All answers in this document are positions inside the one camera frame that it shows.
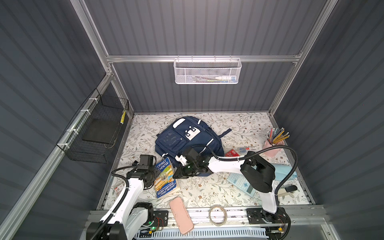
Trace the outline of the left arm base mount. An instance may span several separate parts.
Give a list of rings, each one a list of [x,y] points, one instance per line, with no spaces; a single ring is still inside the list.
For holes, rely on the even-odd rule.
[[[161,210],[161,211],[154,211],[154,217],[151,221],[150,227],[167,227],[168,226],[168,220],[169,220],[169,211],[167,210]]]

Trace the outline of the blue treehouse paperback book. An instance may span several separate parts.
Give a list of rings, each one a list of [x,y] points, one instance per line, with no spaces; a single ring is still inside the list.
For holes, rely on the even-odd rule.
[[[169,158],[157,163],[156,168],[160,171],[158,178],[154,182],[158,199],[175,194],[181,190],[178,181],[174,179],[174,168]]]

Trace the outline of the navy blue student backpack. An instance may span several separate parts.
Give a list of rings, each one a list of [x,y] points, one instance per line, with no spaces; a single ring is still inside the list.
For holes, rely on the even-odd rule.
[[[227,129],[218,135],[201,119],[182,117],[157,135],[155,151],[163,158],[169,158],[176,170],[179,164],[176,156],[189,148],[194,148],[200,154],[210,155],[214,152],[218,156],[224,156],[221,138],[231,131]]]

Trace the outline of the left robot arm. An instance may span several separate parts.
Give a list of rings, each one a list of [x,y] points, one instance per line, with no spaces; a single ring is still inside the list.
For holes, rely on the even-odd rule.
[[[88,226],[87,240],[134,240],[139,229],[153,221],[153,205],[138,203],[137,199],[159,176],[156,161],[155,156],[140,155],[133,165],[112,170],[111,175],[121,178],[125,185],[110,210],[99,222]]]

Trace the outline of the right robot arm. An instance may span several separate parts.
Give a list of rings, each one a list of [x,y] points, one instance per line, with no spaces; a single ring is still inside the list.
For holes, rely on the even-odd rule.
[[[194,148],[176,156],[180,163],[174,174],[176,179],[188,179],[205,173],[241,174],[249,184],[260,193],[263,211],[275,215],[278,203],[275,188],[275,167],[260,156],[265,150],[248,152],[244,156],[222,157],[211,152],[202,155]]]

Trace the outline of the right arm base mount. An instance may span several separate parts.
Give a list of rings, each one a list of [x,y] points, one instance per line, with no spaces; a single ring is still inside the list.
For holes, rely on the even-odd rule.
[[[246,209],[247,218],[250,224],[283,224],[291,222],[290,217],[282,207],[277,208],[275,214],[271,214],[261,207]]]

